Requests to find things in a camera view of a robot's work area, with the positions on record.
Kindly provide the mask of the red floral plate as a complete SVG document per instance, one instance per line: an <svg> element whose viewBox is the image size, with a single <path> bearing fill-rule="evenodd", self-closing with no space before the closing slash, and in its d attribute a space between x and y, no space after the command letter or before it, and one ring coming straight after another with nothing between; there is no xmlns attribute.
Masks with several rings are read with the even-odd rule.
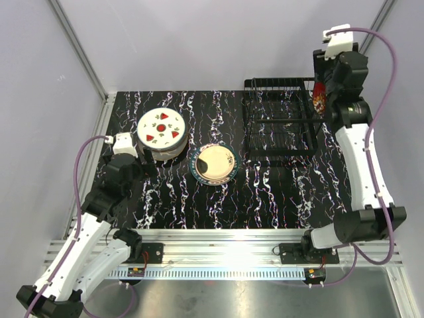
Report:
<svg viewBox="0 0 424 318"><path fill-rule="evenodd" d="M326 94L325 84L322 82L316 81L313 87L312 102L313 102L314 110L320 115L322 115L325 112L326 100L327 100L327 94Z"/></svg>

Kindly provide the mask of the cream plate with black sprig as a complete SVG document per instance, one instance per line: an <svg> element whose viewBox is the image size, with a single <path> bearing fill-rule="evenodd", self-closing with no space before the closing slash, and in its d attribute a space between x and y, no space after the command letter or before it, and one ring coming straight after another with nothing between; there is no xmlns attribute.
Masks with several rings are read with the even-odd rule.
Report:
<svg viewBox="0 0 424 318"><path fill-rule="evenodd" d="M195 161L195 169L206 180L227 177L235 166L235 156L224 146L210 146L202 150Z"/></svg>

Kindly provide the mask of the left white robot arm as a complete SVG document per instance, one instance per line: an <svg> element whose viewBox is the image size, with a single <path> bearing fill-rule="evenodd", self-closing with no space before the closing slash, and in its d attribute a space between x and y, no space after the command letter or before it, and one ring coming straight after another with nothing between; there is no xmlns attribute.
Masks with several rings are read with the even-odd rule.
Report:
<svg viewBox="0 0 424 318"><path fill-rule="evenodd" d="M53 263L35 283L17 292L26 317L79 317L90 295L118 265L148 262L141 235L126 228L115 231L103 251L88 259L127 208L133 185L156 175L151 151L144 150L143 156L143 161L129 153L111 156L101 183L78 202L77 223Z"/></svg>

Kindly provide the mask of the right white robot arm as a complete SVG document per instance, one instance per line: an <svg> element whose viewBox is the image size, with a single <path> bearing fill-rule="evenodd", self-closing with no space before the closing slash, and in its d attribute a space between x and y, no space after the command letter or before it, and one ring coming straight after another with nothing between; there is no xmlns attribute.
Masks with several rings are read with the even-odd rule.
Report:
<svg viewBox="0 0 424 318"><path fill-rule="evenodd" d="M330 225L308 230L301 239L300 255L315 263L324 252L356 242L388 240L388 255L373 264L387 263L394 252L394 231L406 219L385 185L371 130L372 114L361 97L368 75L368 59L351 50L328 58L313 52L316 105L325 106L325 118L344 156L351 188L351 210L336 214Z"/></svg>

